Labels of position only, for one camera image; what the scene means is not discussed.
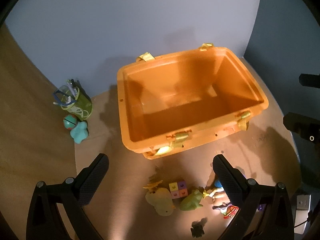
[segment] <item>wooden table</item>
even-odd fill
[[[149,177],[164,184],[184,179],[188,189],[212,183],[212,159],[222,153],[247,178],[274,186],[283,182],[291,196],[301,184],[300,166],[291,133],[283,126],[283,114],[261,78],[244,59],[269,100],[269,108],[250,121],[248,131],[157,160],[129,151],[121,141],[116,86],[92,99],[88,120],[89,137],[75,145],[77,173],[102,152],[110,168],[85,211],[104,239],[192,239],[191,223],[206,221],[202,239],[217,239],[230,220],[212,210],[209,198],[204,207],[183,212],[177,208],[168,217],[159,216],[145,200]]]

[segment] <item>screw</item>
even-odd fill
[[[256,185],[256,181],[255,181],[255,179],[248,179],[247,180],[248,181],[248,183],[250,184],[250,185]]]
[[[42,186],[43,186],[43,184],[44,184],[44,182],[43,182],[43,181],[39,181],[39,182],[37,183],[37,187],[42,187]]]
[[[74,181],[72,177],[66,178],[66,183],[71,184]]]
[[[282,182],[279,182],[279,183],[278,183],[278,187],[281,188],[281,189],[284,189],[284,188],[285,188],[285,185],[284,185]]]

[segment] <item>blue wall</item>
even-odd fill
[[[55,86],[78,77],[94,96],[146,51],[156,56],[213,42],[242,57],[258,6],[259,0],[19,0],[5,23]]]
[[[320,73],[320,27],[302,0],[260,0],[244,58],[264,80],[284,114],[294,112],[320,120],[320,90],[299,84],[301,73]],[[293,137],[304,189],[317,191],[319,155],[312,143],[296,134]]]

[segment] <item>orange storage box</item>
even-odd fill
[[[227,48],[152,57],[117,74],[124,145],[148,159],[175,154],[246,130],[268,107],[256,80]]]

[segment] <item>colorful block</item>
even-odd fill
[[[176,182],[173,182],[173,183],[169,183],[169,188],[170,188],[170,191],[173,192],[175,190],[179,190],[178,189],[178,183]]]
[[[186,188],[179,190],[179,196],[180,197],[188,196],[188,190]]]
[[[172,191],[171,192],[171,197],[174,198],[180,198],[180,193],[178,190]]]
[[[185,181],[179,181],[178,182],[178,190],[184,189],[184,188],[187,188],[186,182]]]

